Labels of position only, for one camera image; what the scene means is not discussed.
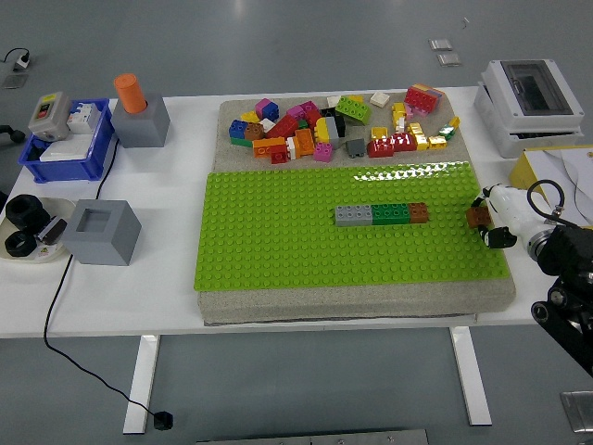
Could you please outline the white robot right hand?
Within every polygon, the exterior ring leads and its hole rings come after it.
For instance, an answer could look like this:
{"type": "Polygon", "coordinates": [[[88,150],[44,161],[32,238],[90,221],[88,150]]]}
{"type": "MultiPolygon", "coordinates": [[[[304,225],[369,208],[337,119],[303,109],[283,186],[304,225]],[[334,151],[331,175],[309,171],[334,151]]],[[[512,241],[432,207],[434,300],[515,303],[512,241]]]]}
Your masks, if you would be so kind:
{"type": "Polygon", "coordinates": [[[476,197],[466,220],[487,247],[510,248],[520,241],[533,260],[553,231],[547,218],[529,204],[526,190],[501,184],[485,188],[476,197]]]}

